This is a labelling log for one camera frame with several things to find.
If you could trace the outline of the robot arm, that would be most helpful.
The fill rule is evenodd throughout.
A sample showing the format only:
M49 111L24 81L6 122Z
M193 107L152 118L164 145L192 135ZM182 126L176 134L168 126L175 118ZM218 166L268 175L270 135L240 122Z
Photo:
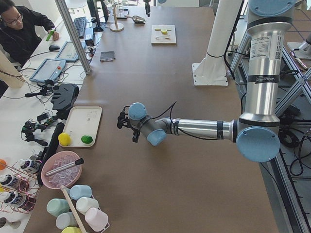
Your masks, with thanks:
M212 121L149 116L142 103L124 107L125 119L117 126L133 130L133 141L140 135L154 146L168 134L188 135L202 140L227 139L254 162L275 158L280 148L276 96L285 33L291 28L293 0L251 0L248 3L246 35L250 37L247 88L241 99L237 120ZM195 85L227 85L225 71L233 71L226 54L242 10L241 0L219 2L205 58L192 65Z

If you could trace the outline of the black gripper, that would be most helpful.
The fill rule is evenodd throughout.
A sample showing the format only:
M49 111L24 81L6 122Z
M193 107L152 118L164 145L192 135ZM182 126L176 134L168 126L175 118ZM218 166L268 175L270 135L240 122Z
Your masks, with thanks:
M145 129L145 126L144 126L144 124L146 123L146 119L145 118L142 118L140 120L130 119L130 123L131 123L131 126L133 128L132 141L133 142L138 142L140 134L142 134L144 136L146 135L146 129Z

